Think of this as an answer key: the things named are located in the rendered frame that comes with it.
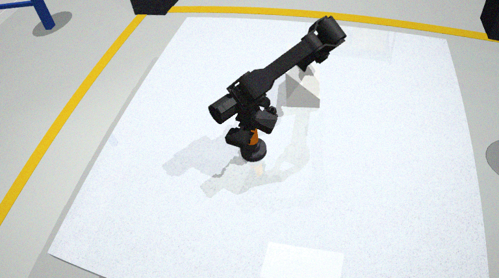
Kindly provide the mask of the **orange knob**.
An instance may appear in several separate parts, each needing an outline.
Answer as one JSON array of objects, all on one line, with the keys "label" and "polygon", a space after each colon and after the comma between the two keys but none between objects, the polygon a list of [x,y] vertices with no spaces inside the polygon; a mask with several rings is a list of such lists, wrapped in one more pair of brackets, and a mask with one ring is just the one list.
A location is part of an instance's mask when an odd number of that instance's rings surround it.
[{"label": "orange knob", "polygon": [[257,128],[254,131],[251,130],[251,132],[253,132],[254,135],[252,136],[251,142],[249,145],[255,145],[259,141]]}]

